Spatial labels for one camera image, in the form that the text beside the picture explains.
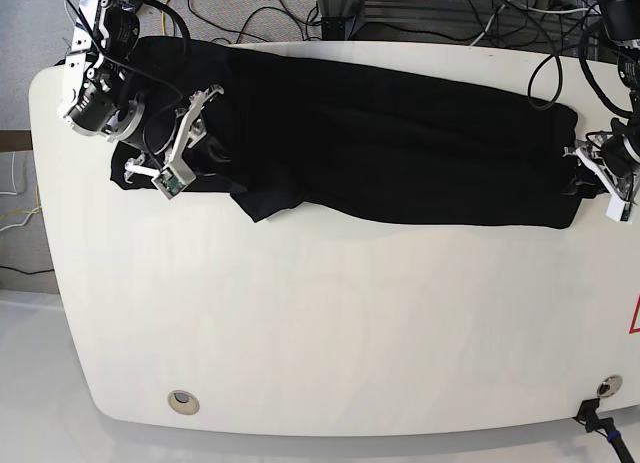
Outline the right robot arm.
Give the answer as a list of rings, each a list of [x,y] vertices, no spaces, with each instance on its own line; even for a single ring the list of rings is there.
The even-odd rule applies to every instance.
[[[134,60],[144,6],[168,16],[177,32],[168,56],[150,67]],[[145,179],[171,199],[228,162],[204,113],[223,88],[214,84],[186,94],[170,80],[191,56],[191,34],[177,12],[158,0],[65,0],[64,7],[75,20],[59,115],[83,136],[137,150],[120,164],[122,184]]]

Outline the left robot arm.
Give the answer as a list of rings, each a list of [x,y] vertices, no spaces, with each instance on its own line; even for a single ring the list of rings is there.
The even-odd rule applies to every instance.
[[[600,19],[583,30],[574,46],[582,74],[600,102],[615,117],[609,131],[588,133],[569,148],[573,179],[545,201],[577,207],[583,199],[610,195],[616,221],[629,222],[639,192],[639,0],[596,0]],[[601,46],[618,56],[617,71],[629,90],[632,108],[614,104],[589,67],[588,49]]]

